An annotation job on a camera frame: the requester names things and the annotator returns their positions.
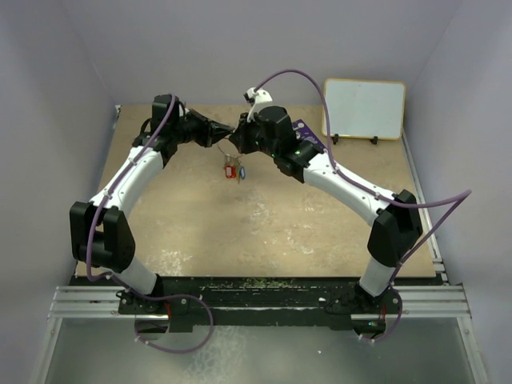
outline white wall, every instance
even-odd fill
[[[116,103],[243,103],[287,67],[412,85],[461,0],[63,0]],[[296,75],[282,103],[318,103]]]
[[[465,0],[411,91],[406,127],[427,200],[474,191],[438,241],[496,383],[512,378],[510,90],[512,2]]]
[[[0,52],[0,382],[24,383],[73,270],[68,211],[98,184],[114,103],[58,0],[1,1]]]

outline wooden tabletop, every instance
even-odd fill
[[[189,106],[213,120],[237,125],[247,106]],[[320,106],[287,107],[320,134]],[[123,106],[100,187],[126,160],[150,106]],[[236,149],[222,141],[229,153]],[[414,191],[400,141],[341,139],[338,162],[384,188]],[[153,271],[189,276],[361,276],[370,259],[370,228],[349,208],[324,192],[281,174],[271,158],[244,155],[246,180],[224,177],[216,146],[178,148],[150,183],[129,218],[136,255]],[[85,266],[79,263],[79,275]],[[432,277],[428,245],[402,268],[400,276]]]

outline purple card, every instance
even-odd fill
[[[291,126],[294,128],[295,132],[300,134],[302,140],[307,140],[308,142],[312,142],[317,146],[325,149],[326,146],[323,145],[323,142],[317,137],[316,134],[304,123],[303,120],[297,120],[296,122],[292,122]]]

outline whiteboard stand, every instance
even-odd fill
[[[329,78],[324,95],[331,137],[398,140],[402,136],[404,83]],[[322,132],[327,136],[325,111]]]

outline robotic arm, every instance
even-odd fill
[[[368,242],[372,258],[355,287],[355,293],[366,302],[376,302],[388,287],[403,255],[422,235],[418,211],[398,208],[377,200],[341,179],[336,175],[322,148],[296,136],[286,109],[272,106],[272,98],[267,92],[254,92],[254,89],[250,89],[245,96],[251,104],[250,112],[240,116],[236,130],[213,122],[194,110],[187,110],[180,102],[175,103],[152,147],[147,148],[134,162],[135,155],[162,122],[170,104],[169,95],[155,98],[152,118],[143,125],[140,135],[134,140],[128,159],[114,176],[113,180],[128,164],[134,165],[124,174],[102,209],[100,222],[103,224],[103,231],[94,232],[93,266],[110,271],[142,294],[162,296],[161,278],[134,256],[135,242],[126,217],[149,181],[166,166],[179,144],[195,141],[200,146],[210,147],[230,135],[229,140],[241,154],[260,151],[269,155],[284,175],[324,190],[351,208],[372,227]],[[150,131],[146,132],[148,123]],[[399,202],[416,203],[411,192],[403,190],[400,194],[395,194],[360,178],[339,164],[337,167],[380,195]],[[86,260],[87,236],[93,222],[92,217],[111,183],[112,181],[88,203],[76,202],[70,210],[73,256],[77,260]]]

